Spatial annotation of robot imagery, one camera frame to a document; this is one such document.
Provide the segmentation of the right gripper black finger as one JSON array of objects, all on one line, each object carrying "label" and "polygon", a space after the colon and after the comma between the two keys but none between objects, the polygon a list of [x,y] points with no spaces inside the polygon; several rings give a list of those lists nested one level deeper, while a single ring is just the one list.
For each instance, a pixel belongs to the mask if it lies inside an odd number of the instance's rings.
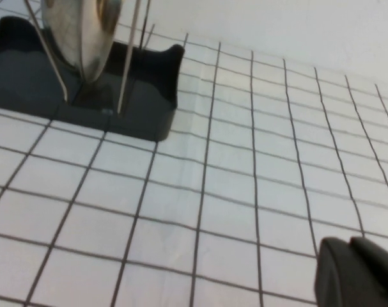
[{"label": "right gripper black finger", "polygon": [[322,239],[314,293],[318,306],[388,306],[388,251],[364,237]]}]

